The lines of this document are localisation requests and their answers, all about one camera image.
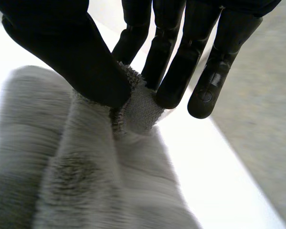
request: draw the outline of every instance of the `pinched fabric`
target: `pinched fabric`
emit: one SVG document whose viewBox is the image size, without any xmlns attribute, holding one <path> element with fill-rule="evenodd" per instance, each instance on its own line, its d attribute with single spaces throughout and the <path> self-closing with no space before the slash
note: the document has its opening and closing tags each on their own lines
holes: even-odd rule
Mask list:
<svg viewBox="0 0 286 229">
<path fill-rule="evenodd" d="M 62 77 L 16 70 L 0 110 L 0 229 L 196 229 L 155 123 L 163 109 L 140 74 L 120 109 Z"/>
</svg>

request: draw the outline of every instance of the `robotic hand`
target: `robotic hand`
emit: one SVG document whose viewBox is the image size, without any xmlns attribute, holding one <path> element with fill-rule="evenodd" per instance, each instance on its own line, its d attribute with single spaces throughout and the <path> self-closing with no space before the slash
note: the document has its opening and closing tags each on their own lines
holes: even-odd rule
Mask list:
<svg viewBox="0 0 286 229">
<path fill-rule="evenodd" d="M 0 11 L 7 34 L 77 92 L 121 107 L 130 97 L 130 85 L 87 13 L 88 5 L 89 0 L 0 0 Z"/>
<path fill-rule="evenodd" d="M 241 46 L 261 24 L 263 16 L 280 0 L 153 0 L 156 34 L 142 75 L 157 90 L 157 104 L 175 108 L 181 101 L 210 33 L 219 16 L 216 38 L 202 75 L 188 103 L 196 118 L 208 117 Z M 145 42 L 152 0 L 122 0 L 127 28 L 121 33 L 113 56 L 130 64 Z M 174 49 L 185 8 L 183 37 L 163 79 Z"/>
<path fill-rule="evenodd" d="M 155 38 L 143 76 L 163 108 L 178 105 L 201 57 L 213 26 L 216 39 L 188 104 L 197 118 L 209 116 L 243 43 L 280 0 L 153 0 Z M 110 107 L 121 107 L 130 85 L 116 60 L 130 64 L 145 42 L 152 0 L 122 0 L 127 28 L 113 50 L 87 13 L 89 0 L 0 0 L 3 26 L 20 46 L 40 58 L 80 94 Z M 167 68 L 185 9 L 183 37 Z"/>
</svg>

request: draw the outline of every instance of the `gray fuzzy cloth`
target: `gray fuzzy cloth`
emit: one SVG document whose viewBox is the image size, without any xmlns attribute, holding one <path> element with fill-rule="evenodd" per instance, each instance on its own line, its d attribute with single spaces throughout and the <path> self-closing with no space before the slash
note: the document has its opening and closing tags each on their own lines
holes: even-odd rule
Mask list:
<svg viewBox="0 0 286 229">
<path fill-rule="evenodd" d="M 196 229 L 154 124 L 141 76 L 121 109 L 59 75 L 17 69 L 0 109 L 0 229 Z"/>
</svg>

